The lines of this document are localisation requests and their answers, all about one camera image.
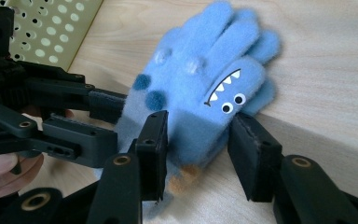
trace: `blue glove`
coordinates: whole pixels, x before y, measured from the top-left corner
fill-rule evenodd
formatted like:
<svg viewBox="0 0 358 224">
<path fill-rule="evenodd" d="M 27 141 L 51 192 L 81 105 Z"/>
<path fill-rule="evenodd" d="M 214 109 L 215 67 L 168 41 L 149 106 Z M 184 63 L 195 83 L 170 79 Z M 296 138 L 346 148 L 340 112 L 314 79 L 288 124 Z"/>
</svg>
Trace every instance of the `blue glove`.
<svg viewBox="0 0 358 224">
<path fill-rule="evenodd" d="M 259 30 L 252 10 L 235 11 L 227 2 L 210 4 L 162 37 L 135 79 L 115 127 L 118 148 L 125 152 L 148 115 L 169 111 L 166 192 L 158 206 L 144 203 L 147 217 L 185 190 L 224 148 L 228 124 L 255 93 L 270 92 L 273 85 L 263 85 L 262 63 L 278 51 L 279 39 L 273 32 Z M 260 97 L 249 110 L 256 112 L 271 99 Z"/>
</svg>

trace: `black mechanical arm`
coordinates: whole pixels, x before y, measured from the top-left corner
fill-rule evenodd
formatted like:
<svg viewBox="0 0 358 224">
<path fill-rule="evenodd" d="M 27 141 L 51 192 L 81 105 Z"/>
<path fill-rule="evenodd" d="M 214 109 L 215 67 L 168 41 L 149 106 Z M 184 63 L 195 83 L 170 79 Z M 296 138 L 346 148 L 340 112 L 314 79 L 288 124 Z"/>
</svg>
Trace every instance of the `black mechanical arm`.
<svg viewBox="0 0 358 224">
<path fill-rule="evenodd" d="M 115 123 L 126 96 L 96 89 L 84 76 L 58 67 L 14 62 L 8 54 L 12 30 L 13 11 L 0 7 L 0 154 L 45 152 L 103 167 L 103 175 L 65 198 L 43 188 L 0 199 L 0 223 L 141 223 L 142 201 L 162 200 L 165 188 L 168 112 L 150 115 L 129 151 L 117 153 L 117 133 L 64 114 L 85 110 Z M 27 105 L 40 108 L 42 131 L 19 112 Z M 358 199 L 340 191 L 316 161 L 284 157 L 282 146 L 254 118 L 234 118 L 228 153 L 248 200 L 273 201 L 278 223 L 358 223 Z"/>
</svg>

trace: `cartoon eye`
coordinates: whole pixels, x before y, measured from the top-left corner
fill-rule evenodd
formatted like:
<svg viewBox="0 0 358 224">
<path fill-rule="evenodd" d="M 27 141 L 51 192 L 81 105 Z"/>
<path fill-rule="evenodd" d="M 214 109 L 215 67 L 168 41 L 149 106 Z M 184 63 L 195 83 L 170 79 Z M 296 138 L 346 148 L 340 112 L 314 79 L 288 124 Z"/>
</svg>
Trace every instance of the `cartoon eye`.
<svg viewBox="0 0 358 224">
<path fill-rule="evenodd" d="M 224 112 L 225 114 L 231 113 L 231 112 L 232 112 L 232 109 L 233 109 L 233 107 L 232 107 L 232 104 L 231 104 L 231 103 L 224 103 L 224 104 L 222 105 L 222 110 L 223 110 L 223 112 Z"/>
<path fill-rule="evenodd" d="M 237 95 L 234 96 L 234 102 L 237 105 L 243 105 L 246 102 L 246 96 L 242 93 L 238 93 Z"/>
</svg>

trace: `green pegboard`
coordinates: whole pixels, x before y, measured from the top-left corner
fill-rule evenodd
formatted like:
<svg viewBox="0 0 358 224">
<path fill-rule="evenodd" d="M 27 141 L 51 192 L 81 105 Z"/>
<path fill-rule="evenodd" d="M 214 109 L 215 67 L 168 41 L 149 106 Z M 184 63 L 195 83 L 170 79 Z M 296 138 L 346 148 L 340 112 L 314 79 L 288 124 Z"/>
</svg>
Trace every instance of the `green pegboard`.
<svg viewBox="0 0 358 224">
<path fill-rule="evenodd" d="M 12 7 L 15 11 L 11 57 L 67 71 L 102 1 L 0 1 L 0 7 Z"/>
</svg>

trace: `wooden table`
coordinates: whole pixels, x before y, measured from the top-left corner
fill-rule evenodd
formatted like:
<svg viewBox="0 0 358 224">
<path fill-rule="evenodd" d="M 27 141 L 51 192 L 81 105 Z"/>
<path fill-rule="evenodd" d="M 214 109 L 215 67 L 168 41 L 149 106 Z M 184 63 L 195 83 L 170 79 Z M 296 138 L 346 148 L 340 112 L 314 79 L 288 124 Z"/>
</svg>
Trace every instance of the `wooden table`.
<svg viewBox="0 0 358 224">
<path fill-rule="evenodd" d="M 104 0 L 69 72 L 86 75 L 100 89 L 127 93 L 161 36 L 210 2 Z M 253 8 L 263 27 L 282 38 L 282 53 L 268 66 L 278 93 L 256 118 L 282 143 L 284 155 L 316 160 L 341 189 L 358 197 L 358 0 L 231 2 Z M 76 118 L 90 121 L 84 113 Z M 95 180 L 83 166 L 51 158 L 44 166 L 25 190 L 50 186 L 67 195 Z M 275 218 L 270 203 L 246 201 L 224 150 L 192 190 L 151 223 Z"/>
</svg>

